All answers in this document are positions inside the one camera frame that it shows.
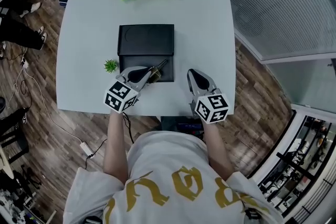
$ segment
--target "power adapter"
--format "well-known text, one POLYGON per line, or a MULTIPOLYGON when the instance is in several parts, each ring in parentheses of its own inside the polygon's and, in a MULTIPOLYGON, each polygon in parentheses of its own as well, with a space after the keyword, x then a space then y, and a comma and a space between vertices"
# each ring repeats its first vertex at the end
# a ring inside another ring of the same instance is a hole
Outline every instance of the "power adapter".
POLYGON ((28 62, 26 61, 26 58, 25 56, 23 55, 22 58, 21 58, 21 66, 24 68, 24 69, 27 69, 29 67, 29 64, 28 62))
POLYGON ((93 155, 93 151, 89 148, 89 146, 88 146, 88 144, 87 144, 86 142, 82 142, 82 143, 80 144, 80 147, 84 150, 84 152, 85 152, 86 155, 88 155, 88 156, 91 156, 91 155, 92 155, 91 158, 94 157, 94 155, 93 155))

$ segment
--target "white t-shirt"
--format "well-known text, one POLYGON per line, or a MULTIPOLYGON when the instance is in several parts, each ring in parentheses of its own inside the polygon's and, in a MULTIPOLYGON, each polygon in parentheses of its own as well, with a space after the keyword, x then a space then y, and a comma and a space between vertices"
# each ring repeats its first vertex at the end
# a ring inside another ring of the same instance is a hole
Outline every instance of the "white t-shirt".
POLYGON ((222 180, 208 164, 206 145, 192 135, 143 134, 128 153, 128 166, 125 186, 113 176, 79 168, 63 223, 82 224, 88 216, 106 224, 284 222, 240 172, 222 180))

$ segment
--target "white cable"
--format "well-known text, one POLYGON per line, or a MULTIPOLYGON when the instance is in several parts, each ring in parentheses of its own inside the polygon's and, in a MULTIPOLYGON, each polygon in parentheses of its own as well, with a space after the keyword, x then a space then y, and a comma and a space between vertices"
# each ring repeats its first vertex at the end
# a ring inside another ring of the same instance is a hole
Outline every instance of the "white cable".
POLYGON ((8 108, 9 108, 9 109, 10 109, 9 104, 11 103, 11 100, 12 100, 12 98, 13 98, 13 96, 14 96, 15 88, 16 88, 16 92, 19 93, 19 88, 18 88, 18 86, 17 86, 17 80, 19 79, 19 77, 20 77, 20 75, 21 75, 21 73, 22 73, 22 70, 23 70, 23 66, 22 66, 21 71, 20 71, 19 75, 17 76, 16 81, 15 81, 15 83, 14 83, 14 85, 13 85, 12 96, 10 97, 10 100, 9 100, 9 102, 8 102, 8 108))
POLYGON ((32 76, 30 76, 30 75, 27 73, 27 70, 26 70, 26 69, 24 69, 24 72, 26 73, 27 76, 29 76, 30 78, 32 78, 32 79, 36 82, 36 84, 37 84, 37 86, 38 86, 38 88, 39 88, 39 90, 40 90, 40 93, 41 93, 41 97, 42 97, 42 101, 43 101, 44 107, 46 108, 47 113, 48 113, 48 116, 49 116, 50 120, 52 121, 52 123, 53 123, 54 125, 56 125, 57 127, 59 127, 60 129, 62 129, 64 132, 68 133, 69 135, 73 136, 74 138, 77 138, 77 139, 80 141, 80 143, 83 143, 83 141, 82 141, 79 137, 77 137, 77 136, 75 136, 75 135, 73 135, 73 134, 70 134, 67 130, 63 129, 61 126, 57 125, 57 124, 52 120, 52 118, 51 118, 51 116, 50 116, 50 114, 49 114, 49 111, 48 111, 48 109, 47 109, 47 106, 46 106, 46 104, 45 104, 45 102, 44 102, 44 98, 43 98, 43 94, 42 94, 40 85, 38 84, 38 82, 36 81, 35 78, 33 78, 32 76))
POLYGON ((27 50, 28 50, 28 47, 26 48, 26 50, 25 50, 25 52, 23 53, 22 57, 25 56, 25 54, 27 53, 27 50))

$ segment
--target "person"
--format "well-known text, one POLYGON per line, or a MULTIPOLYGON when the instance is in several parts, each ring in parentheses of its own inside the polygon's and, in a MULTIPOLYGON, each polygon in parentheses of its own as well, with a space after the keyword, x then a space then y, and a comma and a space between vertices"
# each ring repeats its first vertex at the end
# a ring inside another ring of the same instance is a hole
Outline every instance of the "person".
POLYGON ((0 7, 15 11, 21 18, 28 13, 33 13, 41 7, 41 2, 30 3, 23 0, 0 0, 0 7))
MULTIPOLYGON (((22 18, 38 10, 41 2, 32 4, 23 0, 0 0, 0 7, 12 9, 22 18)), ((43 26, 34 31, 16 20, 0 17, 0 41, 10 41, 23 47, 41 50, 47 38, 47 33, 43 30, 43 26)))
POLYGON ((123 116, 111 112, 103 172, 78 169, 63 223, 283 223, 258 186, 235 171, 216 124, 203 125, 205 143, 153 131, 126 156, 123 116))

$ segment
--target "white table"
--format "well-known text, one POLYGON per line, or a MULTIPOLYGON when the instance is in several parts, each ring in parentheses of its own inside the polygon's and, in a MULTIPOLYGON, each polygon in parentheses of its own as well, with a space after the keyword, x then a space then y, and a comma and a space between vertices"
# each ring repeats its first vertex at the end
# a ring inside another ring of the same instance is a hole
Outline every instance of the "white table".
POLYGON ((63 17, 56 91, 59 109, 109 113, 104 91, 119 72, 104 70, 117 55, 119 25, 175 25, 175 81, 143 89, 127 114, 191 115, 187 71, 214 79, 232 106, 235 101, 235 45, 230 0, 69 0, 63 17))
POLYGON ((0 170, 3 170, 7 174, 7 176, 9 176, 11 179, 14 179, 14 174, 11 165, 9 164, 7 156, 1 145, 0 145, 0 170))

